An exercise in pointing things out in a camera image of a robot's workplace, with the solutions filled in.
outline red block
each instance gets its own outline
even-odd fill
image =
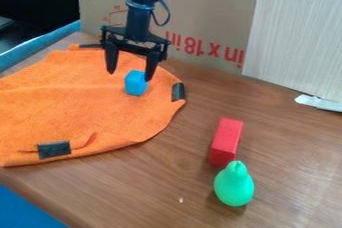
[[[211,143],[209,163],[218,167],[225,167],[235,159],[240,141],[243,122],[221,118]]]

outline black tape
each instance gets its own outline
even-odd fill
[[[69,141],[38,144],[38,155],[41,160],[68,154],[71,154]]]
[[[185,100],[185,87],[183,83],[176,83],[172,86],[172,102],[177,100]]]

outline orange cloth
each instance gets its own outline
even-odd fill
[[[70,46],[0,80],[0,165],[16,166],[110,151],[162,131],[185,100],[171,102],[180,82],[157,68],[141,97],[124,93],[129,70],[145,60],[120,52],[114,75],[104,51]],[[70,141],[71,154],[40,160],[37,144]]]

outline wooden table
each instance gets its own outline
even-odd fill
[[[4,75],[94,41],[69,36]],[[172,59],[162,67],[188,96],[162,133],[110,153],[0,169],[1,181],[72,227],[341,227],[341,114],[298,105],[298,92],[278,86]],[[238,159],[256,184],[246,207],[213,194],[218,170],[207,153],[221,116],[245,122]]]

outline light wooden panel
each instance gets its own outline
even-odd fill
[[[342,0],[258,0],[243,74],[342,102]]]

